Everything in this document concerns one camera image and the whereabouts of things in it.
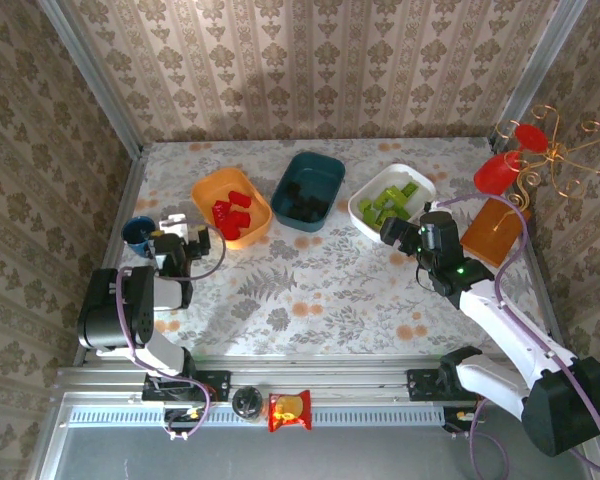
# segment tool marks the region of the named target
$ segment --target wall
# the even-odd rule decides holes
[[[21,478],[129,159],[35,2],[0,0],[0,479]]]
[[[559,138],[568,146],[586,141],[581,121],[600,122],[600,2],[588,2],[535,103],[558,108]],[[600,168],[600,143],[568,158]],[[584,198],[565,199],[544,182],[535,195],[534,243],[543,257],[553,307],[566,327],[568,342],[578,353],[600,360],[600,175],[565,168],[559,182],[564,185],[570,175],[581,180]]]
[[[556,0],[65,0],[144,142],[486,136]]]

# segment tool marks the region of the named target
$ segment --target white bowl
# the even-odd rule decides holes
[[[374,201],[386,188],[395,185],[399,189],[402,189],[409,182],[416,183],[419,188],[409,198],[405,208],[411,214],[411,218],[420,215],[424,210],[424,204],[432,201],[436,196],[436,187],[431,180],[421,173],[416,172],[413,168],[401,163],[394,163],[373,177],[369,183],[349,199],[348,207],[351,222],[371,240],[376,243],[382,243],[380,234],[362,221],[362,212],[358,209],[358,203],[363,198]]]

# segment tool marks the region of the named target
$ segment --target floral tablecloth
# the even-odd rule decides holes
[[[468,344],[498,352],[474,322],[416,283],[414,260],[371,242],[347,212],[351,195],[391,163],[425,174],[438,199],[474,192],[473,173],[491,156],[483,138],[156,144],[145,153],[135,215],[157,223],[183,212],[191,221],[202,220],[191,187],[228,166],[241,168],[269,200],[301,151],[329,155],[346,166],[325,226],[307,234],[274,219],[264,238],[228,251],[218,272],[196,282],[189,309],[156,313],[157,328],[198,355],[438,355]],[[483,203],[454,206],[461,234]],[[210,268],[219,252],[216,239],[192,273]],[[121,264],[145,262],[125,249]],[[504,286],[523,311],[540,318],[524,261],[508,271]]]

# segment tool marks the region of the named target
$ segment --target orange bowl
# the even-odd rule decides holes
[[[191,188],[191,199],[202,212],[207,223],[214,225],[211,207],[218,200],[229,201],[229,192],[235,191],[251,197],[251,206],[242,208],[238,205],[234,210],[248,212],[251,215],[249,228],[240,229],[240,238],[227,240],[227,248],[238,250],[247,247],[263,237],[271,225],[273,212],[267,201],[256,190],[247,176],[237,168],[222,168],[196,182]]]

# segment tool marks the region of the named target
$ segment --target black lid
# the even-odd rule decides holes
[[[262,411],[262,395],[255,387],[242,387],[233,396],[233,411],[240,418],[253,420]]]

